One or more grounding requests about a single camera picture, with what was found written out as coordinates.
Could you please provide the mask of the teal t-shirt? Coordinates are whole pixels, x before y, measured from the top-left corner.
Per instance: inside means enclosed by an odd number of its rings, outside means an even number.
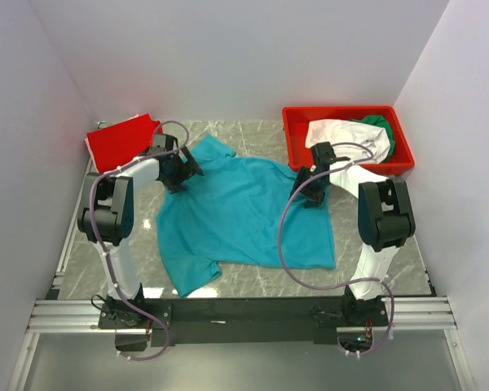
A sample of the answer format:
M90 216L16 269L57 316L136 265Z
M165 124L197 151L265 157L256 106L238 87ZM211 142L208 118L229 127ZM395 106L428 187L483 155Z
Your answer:
M328 206L289 201L297 177L273 160L239 157L207 134L193 148L204 176L168 194L156 216L162 263L180 297L218 278L220 263L291 269L336 266Z

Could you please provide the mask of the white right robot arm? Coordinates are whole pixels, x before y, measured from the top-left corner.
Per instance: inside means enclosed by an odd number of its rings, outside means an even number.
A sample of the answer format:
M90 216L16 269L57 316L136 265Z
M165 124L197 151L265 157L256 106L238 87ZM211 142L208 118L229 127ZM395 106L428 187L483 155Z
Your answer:
M299 169L289 201L301 196L304 208L317 208L331 185L357 199L363 246L355 273L345 286L341 315L349 324L359 325L381 310L381 282L398 250L415 233L408 187L399 178L375 174L348 156L337 156L329 142L317 143L310 151L313 164Z

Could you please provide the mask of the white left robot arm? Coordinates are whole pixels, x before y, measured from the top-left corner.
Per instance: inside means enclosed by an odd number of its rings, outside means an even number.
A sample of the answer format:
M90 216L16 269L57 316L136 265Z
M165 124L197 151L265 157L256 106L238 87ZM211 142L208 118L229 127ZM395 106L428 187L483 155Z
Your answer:
M98 252L108 280L101 318L125 327L148 321L143 285L134 269L129 238L134 228L135 193L150 182L161 182L171 193L203 170L188 147L169 134L158 134L152 144L129 162L104 174L87 174L77 228Z

